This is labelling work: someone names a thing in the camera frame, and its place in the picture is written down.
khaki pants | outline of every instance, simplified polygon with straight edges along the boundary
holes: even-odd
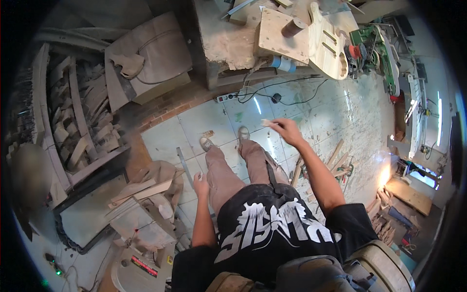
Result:
[[[256,142],[244,140],[239,148],[240,155],[247,163],[248,175],[251,184],[269,184],[269,175],[266,168],[266,160],[271,164],[276,181],[281,184],[289,184],[287,174]],[[222,205],[233,195],[246,186],[246,184],[232,171],[224,157],[224,153],[212,146],[206,153],[208,168],[207,181],[209,183],[209,203],[216,215]]]

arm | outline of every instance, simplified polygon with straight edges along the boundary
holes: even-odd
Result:
[[[195,225],[193,227],[193,247],[207,245],[215,247],[217,245],[216,233],[209,213],[208,194],[209,185],[206,175],[198,172],[194,175],[193,186],[198,197],[198,208],[196,210]]]
[[[310,177],[311,188],[324,216],[327,216],[335,207],[345,205],[346,201],[339,183],[313,148],[303,139],[296,123],[284,118],[271,122],[270,127],[278,132],[289,145],[295,147],[302,156]]]

green machine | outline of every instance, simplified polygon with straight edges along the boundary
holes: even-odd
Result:
[[[350,42],[352,45],[344,48],[351,67],[349,75],[356,78],[358,72],[368,74],[375,70],[384,76],[388,92],[399,96],[399,57],[385,32],[378,25],[370,24],[350,32]]]

tiled floor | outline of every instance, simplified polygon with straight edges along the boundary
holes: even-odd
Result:
[[[394,133],[394,109],[384,92],[382,78],[373,74],[361,76],[358,81],[327,80],[321,84],[324,79],[314,78],[274,85],[297,78],[300,77],[276,78],[247,89],[251,93],[268,86],[258,93],[279,93],[281,102],[285,104],[312,98],[310,101],[287,106],[274,104],[268,97],[258,94],[244,104],[236,100],[220,104],[211,100],[150,128],[142,137],[151,158],[166,160],[182,168],[176,152],[180,147],[190,174],[206,173],[205,153],[199,145],[199,138],[204,135],[220,147],[227,164],[240,179],[249,183],[245,161],[237,151],[237,129],[244,125],[250,130],[251,139],[257,141],[289,173],[295,169],[297,150],[285,143],[275,131],[261,125],[261,119],[287,117],[297,122],[303,137],[325,162],[339,140],[344,139],[338,157],[348,151],[351,155],[349,160],[352,159],[355,166],[346,184],[341,184],[346,201],[368,203],[374,198],[380,176],[387,171],[391,161],[386,137]],[[198,199],[186,175],[183,176],[184,191],[176,212],[192,231]],[[308,201],[306,190],[309,187],[306,179],[299,179],[298,192],[315,216],[324,221],[321,211],[317,210],[316,200]]]

gray sneaker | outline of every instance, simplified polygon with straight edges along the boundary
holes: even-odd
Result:
[[[201,144],[201,148],[203,148],[204,151],[208,152],[209,149],[214,146],[214,143],[209,140],[208,138],[206,137],[201,137],[199,139],[199,143]]]
[[[245,126],[241,126],[238,129],[238,138],[240,139],[240,143],[243,140],[250,140],[250,132],[248,131],[248,128]]]

